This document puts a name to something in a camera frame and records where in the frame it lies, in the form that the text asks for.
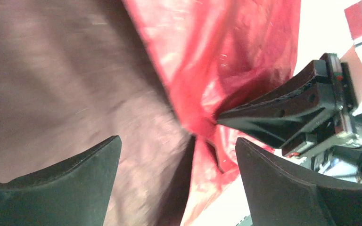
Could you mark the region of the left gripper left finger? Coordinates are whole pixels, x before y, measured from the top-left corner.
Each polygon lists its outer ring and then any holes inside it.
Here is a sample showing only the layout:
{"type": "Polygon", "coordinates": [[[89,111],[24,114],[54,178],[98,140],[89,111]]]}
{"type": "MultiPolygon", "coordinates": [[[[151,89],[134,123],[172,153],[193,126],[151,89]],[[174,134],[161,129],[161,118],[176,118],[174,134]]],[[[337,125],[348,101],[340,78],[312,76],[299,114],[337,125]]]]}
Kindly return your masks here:
{"type": "Polygon", "coordinates": [[[101,226],[122,142],[111,136],[39,171],[0,183],[0,226],[101,226]]]}

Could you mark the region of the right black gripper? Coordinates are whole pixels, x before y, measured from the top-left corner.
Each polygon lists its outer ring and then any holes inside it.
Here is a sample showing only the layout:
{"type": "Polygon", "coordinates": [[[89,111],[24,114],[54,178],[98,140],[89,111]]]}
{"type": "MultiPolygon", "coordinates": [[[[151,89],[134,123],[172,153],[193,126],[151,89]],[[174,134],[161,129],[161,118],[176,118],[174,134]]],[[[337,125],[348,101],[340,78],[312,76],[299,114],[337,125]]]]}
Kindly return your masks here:
{"type": "Polygon", "coordinates": [[[362,184],[362,113],[353,116],[358,106],[353,82],[347,63],[336,54],[323,54],[321,60],[311,61],[296,76],[250,104],[221,113],[217,123],[282,148],[283,157],[300,160],[307,169],[362,184]],[[316,83],[327,84],[328,76],[336,107],[262,105],[298,96],[316,83]]]}

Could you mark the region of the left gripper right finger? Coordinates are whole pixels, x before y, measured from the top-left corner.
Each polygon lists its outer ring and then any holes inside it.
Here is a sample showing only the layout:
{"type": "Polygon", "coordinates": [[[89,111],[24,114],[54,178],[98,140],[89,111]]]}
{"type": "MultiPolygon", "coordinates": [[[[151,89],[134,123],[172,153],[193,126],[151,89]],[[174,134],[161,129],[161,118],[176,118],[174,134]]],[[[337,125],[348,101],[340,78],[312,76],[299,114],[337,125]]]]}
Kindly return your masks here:
{"type": "Polygon", "coordinates": [[[362,226],[362,184],[306,169],[242,137],[235,151],[255,226],[362,226]]]}

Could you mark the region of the dark red wrapping paper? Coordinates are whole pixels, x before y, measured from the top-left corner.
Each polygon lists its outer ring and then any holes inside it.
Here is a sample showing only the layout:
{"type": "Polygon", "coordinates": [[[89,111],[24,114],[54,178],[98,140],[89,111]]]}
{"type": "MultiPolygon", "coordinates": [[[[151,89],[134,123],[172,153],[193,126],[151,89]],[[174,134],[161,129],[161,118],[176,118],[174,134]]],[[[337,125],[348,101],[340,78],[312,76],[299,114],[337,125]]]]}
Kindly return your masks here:
{"type": "Polygon", "coordinates": [[[299,0],[0,0],[0,183],[122,142],[103,226],[226,226],[217,115],[295,68],[299,0]]]}

